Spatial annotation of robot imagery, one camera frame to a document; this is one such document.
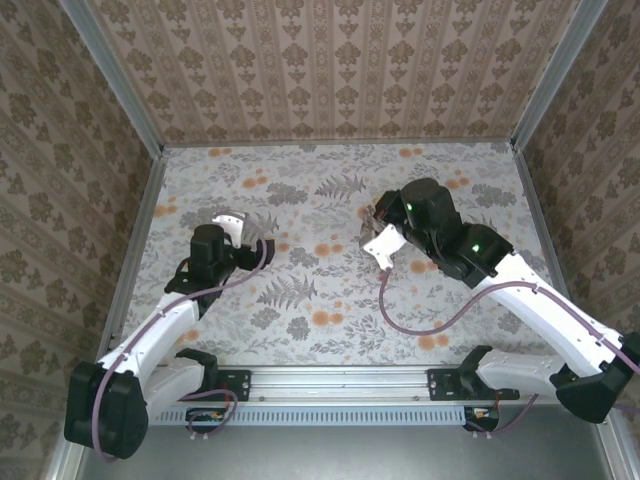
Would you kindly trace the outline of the large metal keyring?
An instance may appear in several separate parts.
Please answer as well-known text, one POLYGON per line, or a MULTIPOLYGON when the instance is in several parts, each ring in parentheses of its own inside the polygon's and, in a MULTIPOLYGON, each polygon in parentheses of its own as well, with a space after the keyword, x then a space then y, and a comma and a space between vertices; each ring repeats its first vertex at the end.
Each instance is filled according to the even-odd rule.
POLYGON ((362 223, 360 229, 360 237, 358 244, 363 248, 371 240, 375 239, 386 227, 375 217, 375 208, 373 205, 367 205, 362 210, 362 223))

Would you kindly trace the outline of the black connector box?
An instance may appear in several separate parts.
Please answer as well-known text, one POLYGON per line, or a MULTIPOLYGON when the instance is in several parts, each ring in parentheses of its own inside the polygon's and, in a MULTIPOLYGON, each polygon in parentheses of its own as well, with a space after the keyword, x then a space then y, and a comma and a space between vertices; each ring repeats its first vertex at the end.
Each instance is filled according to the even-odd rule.
POLYGON ((229 407, 191 408, 185 413, 187 430, 192 436, 211 436, 228 418, 229 407))
POLYGON ((500 415, 494 407, 465 407, 463 428, 470 432, 493 432, 498 428, 500 415))

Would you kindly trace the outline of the grey metal sheet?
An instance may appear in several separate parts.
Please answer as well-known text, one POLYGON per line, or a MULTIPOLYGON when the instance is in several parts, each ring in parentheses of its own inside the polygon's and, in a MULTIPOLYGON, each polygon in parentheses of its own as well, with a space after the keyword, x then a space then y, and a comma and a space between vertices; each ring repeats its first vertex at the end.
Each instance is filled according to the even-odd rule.
POLYGON ((128 460, 57 442, 45 480, 640 480, 622 414, 596 426, 537 401, 500 406, 506 432, 460 426, 234 426, 192 439, 153 427, 128 460))

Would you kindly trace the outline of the aluminium table side rail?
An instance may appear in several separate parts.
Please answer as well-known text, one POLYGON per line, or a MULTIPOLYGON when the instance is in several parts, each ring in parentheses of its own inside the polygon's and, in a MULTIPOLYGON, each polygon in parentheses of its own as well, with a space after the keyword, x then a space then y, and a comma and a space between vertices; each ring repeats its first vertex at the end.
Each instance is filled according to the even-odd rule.
POLYGON ((129 305, 139 273, 146 239, 162 188, 166 164, 167 159, 159 157, 151 165, 126 255, 120 270, 118 283, 105 320, 103 334, 96 353, 97 360, 110 351, 114 340, 121 337, 122 327, 127 319, 129 305))
POLYGON ((564 280, 561 266, 554 249, 554 245, 549 233, 544 214, 536 194, 536 190, 531 179, 523 153, 515 149, 513 160, 517 167, 518 175, 522 184, 523 192, 526 196, 528 208, 533 220, 536 234, 541 247, 541 255, 545 259, 545 264, 553 287, 564 297, 569 298, 570 294, 564 280))

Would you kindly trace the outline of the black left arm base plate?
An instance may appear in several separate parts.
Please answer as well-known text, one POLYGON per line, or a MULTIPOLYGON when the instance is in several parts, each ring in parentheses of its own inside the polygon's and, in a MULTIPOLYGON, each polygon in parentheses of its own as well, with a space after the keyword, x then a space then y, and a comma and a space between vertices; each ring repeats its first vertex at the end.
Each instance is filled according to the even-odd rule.
POLYGON ((244 402, 249 398, 250 387, 249 370, 218 370, 210 373, 204 368, 193 368, 180 373, 170 383, 169 392, 174 400, 195 396, 202 401, 231 398, 231 393, 234 393, 240 402, 244 402))

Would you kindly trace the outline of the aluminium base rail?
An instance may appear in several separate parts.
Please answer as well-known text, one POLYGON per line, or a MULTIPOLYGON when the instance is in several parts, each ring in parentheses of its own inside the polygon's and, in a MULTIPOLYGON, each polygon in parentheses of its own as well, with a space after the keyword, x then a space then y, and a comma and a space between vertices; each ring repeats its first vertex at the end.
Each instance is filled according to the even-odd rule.
MULTIPOLYGON (((426 372, 454 366, 311 366, 220 367, 218 370, 249 370, 251 387, 246 405, 368 405, 368 404, 480 404, 488 401, 434 401, 430 399, 426 372)), ((518 400, 531 393, 522 387, 518 400)))

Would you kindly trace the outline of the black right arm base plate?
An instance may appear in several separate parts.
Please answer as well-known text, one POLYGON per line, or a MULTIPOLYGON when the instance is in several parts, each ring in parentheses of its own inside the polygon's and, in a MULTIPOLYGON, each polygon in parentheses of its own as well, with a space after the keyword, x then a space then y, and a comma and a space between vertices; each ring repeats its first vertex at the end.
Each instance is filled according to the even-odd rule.
POLYGON ((429 369, 426 372, 429 396, 434 401, 518 400, 513 389, 493 389, 476 374, 463 376, 457 368, 429 369))

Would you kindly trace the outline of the aluminium frame post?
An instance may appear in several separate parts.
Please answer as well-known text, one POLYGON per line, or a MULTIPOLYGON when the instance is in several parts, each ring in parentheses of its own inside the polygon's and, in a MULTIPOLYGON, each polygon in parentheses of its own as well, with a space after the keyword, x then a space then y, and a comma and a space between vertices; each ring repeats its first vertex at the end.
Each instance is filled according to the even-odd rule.
POLYGON ((142 96, 136 91, 127 74, 124 62, 118 58, 89 3, 86 0, 60 0, 60 3, 149 155, 154 161, 159 160, 164 144, 160 131, 147 112, 142 96))
POLYGON ((532 138, 607 3, 608 0, 580 0, 578 3, 513 130, 511 145, 515 151, 522 151, 532 138))

